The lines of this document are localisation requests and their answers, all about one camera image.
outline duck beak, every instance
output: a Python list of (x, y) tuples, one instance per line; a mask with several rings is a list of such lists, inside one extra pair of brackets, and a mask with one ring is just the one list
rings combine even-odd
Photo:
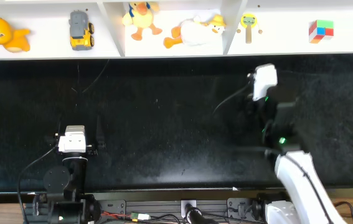
[(136, 7), (136, 10), (138, 10), (138, 12), (141, 15), (146, 15), (147, 14), (147, 6), (146, 6), (145, 2), (139, 3), (138, 6)]

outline toy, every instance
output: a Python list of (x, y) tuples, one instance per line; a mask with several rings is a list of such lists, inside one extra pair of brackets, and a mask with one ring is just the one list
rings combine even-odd
[(258, 24), (258, 18), (253, 14), (244, 14), (241, 17), (241, 25), (245, 28), (245, 43), (252, 43), (252, 28), (254, 28)]
[(70, 41), (72, 50), (90, 50), (95, 45), (95, 39), (92, 34), (95, 27), (88, 20), (88, 14), (82, 11), (71, 12)]
[(180, 26), (172, 29), (173, 38), (165, 38), (164, 45), (170, 49), (175, 44), (187, 44), (189, 46), (202, 45), (218, 39), (224, 32), (226, 24), (221, 15), (215, 15), (208, 22), (201, 22), (196, 16), (193, 20), (188, 19)]
[(25, 35), (30, 34), (29, 29), (13, 29), (8, 22), (0, 18), (0, 45), (12, 52), (29, 51), (30, 45)]
[(320, 40), (330, 40), (334, 36), (334, 22), (316, 20), (309, 28), (309, 43), (318, 44)]
[(122, 18), (122, 23), (125, 26), (131, 24), (135, 25), (138, 28), (138, 31), (135, 34), (132, 34), (134, 40), (142, 40), (143, 29), (150, 28), (153, 32), (153, 35), (158, 35), (162, 32), (162, 29), (157, 28), (153, 24), (154, 15), (151, 12), (151, 9), (155, 12), (159, 11), (158, 3), (155, 2), (130, 2), (129, 11)]

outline green led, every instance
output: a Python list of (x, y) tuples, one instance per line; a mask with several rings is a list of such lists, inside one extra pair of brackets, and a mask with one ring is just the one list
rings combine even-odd
[(279, 142), (280, 144), (284, 144), (284, 143), (286, 142), (286, 138), (280, 138), (280, 139), (278, 140), (278, 142)]

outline duck in blue vest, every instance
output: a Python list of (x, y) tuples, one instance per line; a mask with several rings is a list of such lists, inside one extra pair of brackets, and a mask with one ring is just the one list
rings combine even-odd
[(122, 18), (122, 23), (125, 26), (131, 24), (135, 25), (138, 28), (138, 31), (135, 34), (132, 34), (134, 40), (141, 40), (143, 29), (150, 28), (153, 32), (153, 35), (158, 35), (162, 32), (162, 29), (157, 28), (153, 24), (154, 15), (151, 11), (158, 12), (159, 6), (155, 2), (130, 2), (129, 11)]

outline duck's yellow hat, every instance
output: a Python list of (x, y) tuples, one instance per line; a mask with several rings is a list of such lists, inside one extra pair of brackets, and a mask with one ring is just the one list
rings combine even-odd
[(215, 25), (215, 26), (226, 26), (224, 22), (224, 18), (221, 15), (215, 15), (212, 21), (209, 22), (209, 24)]

